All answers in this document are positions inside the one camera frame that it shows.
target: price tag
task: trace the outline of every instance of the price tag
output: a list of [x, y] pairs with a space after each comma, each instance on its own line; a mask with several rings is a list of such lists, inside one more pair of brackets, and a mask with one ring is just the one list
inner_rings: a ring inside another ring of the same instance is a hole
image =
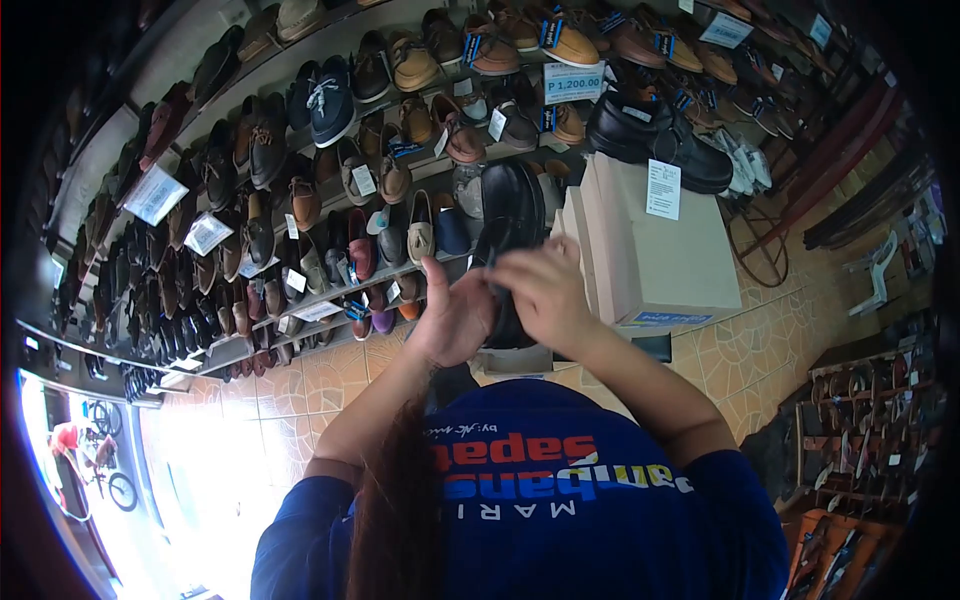
[[433, 147], [433, 156], [439, 158], [441, 154], [444, 153], [446, 149], [446, 140], [450, 137], [450, 130], [444, 128], [444, 132], [441, 133], [440, 139], [437, 141], [437, 145]]
[[390, 289], [387, 290], [387, 302], [392, 302], [396, 300], [396, 297], [399, 295], [400, 295], [400, 284], [394, 281], [394, 284], [391, 285]]
[[266, 267], [264, 267], [263, 269], [257, 269], [256, 265], [254, 265], [253, 261], [250, 259], [250, 253], [244, 252], [243, 259], [240, 261], [240, 267], [237, 268], [237, 273], [239, 273], [241, 276], [246, 277], [247, 279], [251, 279], [256, 274], [260, 273], [264, 269], [270, 268], [271, 266], [277, 264], [279, 261], [280, 261], [279, 256], [274, 255], [274, 257], [270, 259], [270, 262], [267, 263]]
[[543, 21], [540, 28], [540, 48], [556, 48], [560, 41], [560, 31], [564, 28], [564, 20]]
[[546, 147], [558, 155], [561, 155], [570, 149], [570, 147], [564, 144], [562, 141], [547, 142]]
[[156, 225], [186, 196], [185, 185], [175, 180], [159, 165], [147, 169], [140, 176], [133, 190], [127, 195], [123, 207], [150, 225]]
[[647, 214], [680, 220], [680, 167], [650, 159], [647, 165]]
[[381, 50], [377, 53], [380, 55], [380, 61], [383, 62], [383, 68], [387, 71], [387, 77], [390, 78], [390, 83], [394, 82], [394, 69], [390, 66], [390, 61], [387, 59], [387, 53], [384, 50]]
[[373, 182], [373, 175], [370, 174], [370, 167], [367, 165], [362, 164], [353, 169], [353, 180], [356, 181], [361, 196], [376, 193], [376, 183]]
[[473, 66], [473, 60], [476, 58], [479, 49], [480, 36], [467, 34], [467, 39], [464, 40], [464, 55], [461, 57], [463, 64]]
[[294, 288], [298, 292], [302, 292], [303, 288], [306, 286], [306, 277], [297, 273], [293, 269], [287, 271], [287, 285]]
[[926, 444], [920, 444], [920, 454], [917, 455], [917, 460], [913, 463], [913, 472], [917, 472], [917, 469], [920, 468], [920, 465], [924, 463], [926, 459]]
[[728, 14], [718, 12], [709, 26], [700, 34], [700, 41], [724, 48], [736, 48], [737, 44], [743, 41], [753, 30], [752, 25], [747, 25]]
[[343, 306], [337, 306], [333, 302], [321, 302], [313, 306], [308, 306], [300, 311], [297, 311], [293, 316], [301, 319], [302, 321], [319, 321], [323, 317], [328, 317], [330, 315], [336, 314], [344, 309]]
[[189, 356], [178, 362], [180, 362], [181, 367], [187, 369], [188, 371], [193, 371], [204, 363], [203, 361], [199, 361], [196, 358], [190, 358]]
[[[515, 104], [513, 100], [508, 103], [504, 103], [503, 107], [508, 106], [509, 104]], [[490, 126], [487, 127], [487, 133], [490, 134], [490, 137], [494, 141], [500, 141], [500, 136], [503, 135], [503, 126], [507, 124], [507, 115], [500, 112], [499, 108], [493, 109], [493, 114], [490, 116]]]
[[543, 65], [543, 104], [545, 106], [575, 100], [599, 98], [606, 63], [588, 69], [570, 66], [562, 62], [547, 62]]
[[540, 109], [540, 130], [552, 132], [557, 129], [557, 107]]
[[453, 85], [454, 96], [469, 96], [473, 93], [473, 80], [469, 77]]
[[817, 42], [817, 45], [823, 50], [827, 47], [827, 42], [830, 40], [830, 33], [832, 31], [833, 28], [830, 27], [827, 20], [817, 12], [817, 18], [813, 19], [813, 25], [810, 26], [810, 39]]
[[300, 230], [297, 229], [297, 222], [294, 221], [294, 216], [288, 212], [283, 215], [283, 218], [287, 220], [287, 236], [292, 240], [299, 240]]
[[224, 225], [209, 212], [204, 212], [194, 219], [183, 243], [200, 256], [206, 256], [216, 248], [217, 244], [226, 240], [231, 234], [233, 234], [233, 229]]

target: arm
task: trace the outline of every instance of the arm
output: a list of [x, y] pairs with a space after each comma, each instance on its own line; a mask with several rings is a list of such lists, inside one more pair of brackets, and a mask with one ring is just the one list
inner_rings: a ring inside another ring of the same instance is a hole
[[736, 449], [709, 398], [590, 314], [573, 240], [558, 237], [540, 250], [504, 254], [489, 277], [513, 292], [526, 332], [610, 388], [675, 465]]
[[434, 370], [468, 360], [490, 335], [493, 296], [486, 272], [468, 271], [451, 286], [433, 257], [425, 257], [423, 267], [427, 307], [420, 322], [383, 373], [327, 426], [304, 477], [330, 475], [355, 486], [400, 407], [426, 394]]

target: price sign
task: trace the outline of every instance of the price sign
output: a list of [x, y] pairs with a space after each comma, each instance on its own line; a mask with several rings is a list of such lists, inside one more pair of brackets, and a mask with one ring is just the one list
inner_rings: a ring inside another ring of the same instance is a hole
[[206, 256], [231, 234], [233, 229], [221, 223], [209, 212], [204, 212], [194, 220], [183, 243], [200, 256]]
[[450, 137], [450, 130], [444, 128], [444, 132], [441, 134], [440, 139], [437, 140], [437, 145], [433, 147], [433, 156], [439, 158], [441, 154], [446, 150], [446, 140]]
[[400, 295], [400, 284], [394, 281], [394, 284], [387, 290], [387, 302], [392, 302]]
[[453, 85], [454, 96], [469, 96], [473, 93], [473, 80], [469, 77]]
[[306, 277], [291, 269], [287, 271], [287, 285], [294, 288], [298, 292], [302, 292], [303, 288], [306, 286]]
[[543, 104], [545, 106], [600, 97], [604, 67], [601, 60], [588, 69], [562, 62], [543, 65]]
[[680, 219], [680, 167], [649, 160], [647, 164], [647, 213]]
[[704, 32], [700, 35], [700, 41], [709, 42], [724, 48], [736, 48], [743, 39], [754, 30], [752, 25], [747, 25], [739, 19], [735, 19], [728, 14], [718, 12], [713, 17]]
[[247, 279], [253, 278], [256, 274], [260, 273], [264, 269], [267, 269], [280, 261], [279, 256], [274, 255], [270, 259], [270, 262], [267, 263], [267, 266], [263, 269], [257, 269], [256, 265], [253, 264], [253, 261], [250, 259], [250, 253], [244, 252], [243, 259], [240, 261], [240, 267], [237, 269], [237, 273], [246, 277]]
[[294, 216], [288, 212], [283, 215], [283, 218], [287, 222], [287, 236], [292, 240], [299, 240], [300, 231], [297, 229], [297, 222], [294, 220]]
[[361, 196], [370, 196], [376, 193], [376, 183], [370, 174], [370, 167], [365, 164], [353, 169], [353, 180], [357, 182], [357, 189]]
[[123, 207], [156, 227], [163, 217], [186, 196], [186, 186], [171, 177], [156, 163], [140, 177]]
[[500, 112], [498, 108], [494, 108], [493, 114], [490, 117], [490, 126], [487, 127], [487, 133], [490, 134], [490, 137], [493, 138], [493, 141], [500, 141], [500, 136], [503, 135], [503, 126], [506, 124], [506, 115]]
[[813, 19], [813, 25], [810, 26], [810, 39], [817, 42], [817, 45], [823, 50], [827, 46], [832, 32], [833, 28], [830, 27], [827, 20], [817, 12], [817, 18]]
[[295, 312], [294, 316], [302, 321], [312, 322], [319, 321], [323, 317], [336, 314], [343, 309], [343, 306], [337, 306], [333, 302], [324, 301], [319, 304], [314, 304], [313, 306], [307, 306], [306, 308]]

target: tiled floor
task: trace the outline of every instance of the tiled floor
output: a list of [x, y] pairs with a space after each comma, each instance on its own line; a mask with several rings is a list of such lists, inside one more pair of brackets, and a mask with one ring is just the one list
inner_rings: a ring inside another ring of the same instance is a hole
[[[872, 293], [868, 279], [839, 268], [862, 250], [803, 249], [799, 232], [829, 209], [825, 203], [794, 228], [788, 241], [789, 277], [781, 286], [759, 286], [737, 266], [743, 311], [721, 323], [675, 333], [670, 368], [717, 405], [738, 442], [774, 416], [777, 405], [806, 380], [807, 368], [824, 349], [876, 328], [870, 319], [846, 316], [847, 308]], [[738, 248], [745, 246], [749, 233], [742, 222], [734, 222], [732, 237]], [[757, 259], [752, 255], [750, 264], [758, 265]], [[196, 504], [190, 509], [198, 515], [195, 534], [209, 540], [211, 550], [204, 556], [215, 581], [207, 584], [224, 597], [245, 596], [259, 534], [302, 476], [315, 440], [383, 371], [409, 327], [297, 358], [290, 367], [274, 369], [260, 379], [226, 385], [198, 379], [191, 394], [168, 395], [161, 410], [143, 411], [152, 477], [173, 471], [188, 480], [175, 481], [177, 498], [183, 504], [181, 495], [186, 495]], [[622, 404], [580, 367], [549, 378], [625, 413]], [[181, 492], [185, 486], [192, 493]]]

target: stacked shoe boxes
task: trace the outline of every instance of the stacked shoe boxes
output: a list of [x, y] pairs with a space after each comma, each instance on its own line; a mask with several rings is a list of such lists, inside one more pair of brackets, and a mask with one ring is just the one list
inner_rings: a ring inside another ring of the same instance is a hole
[[590, 311], [629, 338], [714, 323], [740, 312], [716, 200], [681, 189], [674, 221], [648, 214], [647, 167], [601, 153], [566, 190], [562, 224], [581, 246]]

